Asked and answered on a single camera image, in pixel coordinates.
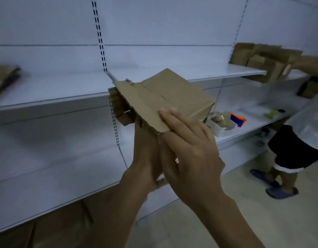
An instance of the hand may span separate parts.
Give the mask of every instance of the hand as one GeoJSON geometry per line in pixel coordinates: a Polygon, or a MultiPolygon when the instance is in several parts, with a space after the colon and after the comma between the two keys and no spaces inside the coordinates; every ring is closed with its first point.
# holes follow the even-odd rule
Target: hand
{"type": "Polygon", "coordinates": [[[160,111],[172,131],[159,136],[164,175],[179,198],[192,210],[212,205],[224,195],[220,175],[224,163],[211,130],[176,110],[160,111]]]}
{"type": "Polygon", "coordinates": [[[157,181],[161,173],[157,133],[137,116],[134,158],[121,182],[127,183],[133,192],[147,196],[149,192],[167,183],[164,179],[157,181]]]}

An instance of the black shorts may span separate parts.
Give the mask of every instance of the black shorts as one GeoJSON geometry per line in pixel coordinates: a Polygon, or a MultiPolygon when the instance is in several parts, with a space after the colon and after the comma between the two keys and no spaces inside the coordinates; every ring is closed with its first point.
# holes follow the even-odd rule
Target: black shorts
{"type": "Polygon", "coordinates": [[[318,150],[300,140],[290,125],[283,125],[268,147],[277,155],[275,163],[283,167],[283,171],[306,168],[318,160],[318,150]]]}

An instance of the blue slipper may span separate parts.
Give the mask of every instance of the blue slipper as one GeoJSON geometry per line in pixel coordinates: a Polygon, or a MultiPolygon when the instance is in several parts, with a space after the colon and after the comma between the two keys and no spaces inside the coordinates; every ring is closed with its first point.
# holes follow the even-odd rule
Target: blue slipper
{"type": "Polygon", "coordinates": [[[266,189],[266,193],[268,196],[274,199],[285,199],[288,197],[293,197],[299,194],[299,191],[296,187],[293,188],[293,193],[289,194],[283,191],[281,188],[268,188],[266,189]]]}
{"type": "Polygon", "coordinates": [[[264,171],[259,171],[256,169],[252,169],[251,174],[253,176],[255,176],[256,178],[264,181],[266,184],[268,184],[269,186],[273,187],[273,188],[279,188],[280,184],[277,181],[270,181],[268,178],[266,178],[266,173],[264,171]]]}

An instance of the fingernail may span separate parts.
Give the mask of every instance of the fingernail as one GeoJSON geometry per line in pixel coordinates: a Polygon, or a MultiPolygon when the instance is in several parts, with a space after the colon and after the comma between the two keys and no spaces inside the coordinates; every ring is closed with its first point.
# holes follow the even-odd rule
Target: fingernail
{"type": "Polygon", "coordinates": [[[175,108],[175,107],[171,107],[170,110],[173,111],[173,112],[178,112],[178,109],[175,108]]]}

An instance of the person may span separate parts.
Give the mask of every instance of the person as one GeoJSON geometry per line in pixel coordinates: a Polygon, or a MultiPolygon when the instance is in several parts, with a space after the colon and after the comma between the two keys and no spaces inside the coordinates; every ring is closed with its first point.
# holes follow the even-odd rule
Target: person
{"type": "MultiPolygon", "coordinates": [[[[295,68],[318,78],[318,58],[298,62],[295,68]]],[[[274,166],[267,172],[252,169],[251,174],[270,186],[266,193],[274,199],[297,195],[298,172],[318,160],[318,94],[285,122],[268,147],[276,154],[274,166]],[[279,175],[282,185],[276,181],[279,175]]]]}
{"type": "Polygon", "coordinates": [[[108,203],[105,221],[95,226],[95,247],[125,246],[136,215],[157,187],[162,171],[219,247],[264,247],[235,201],[222,190],[224,163],[210,129],[175,109],[161,110],[160,115],[172,131],[158,136],[136,118],[133,162],[108,203]]]}

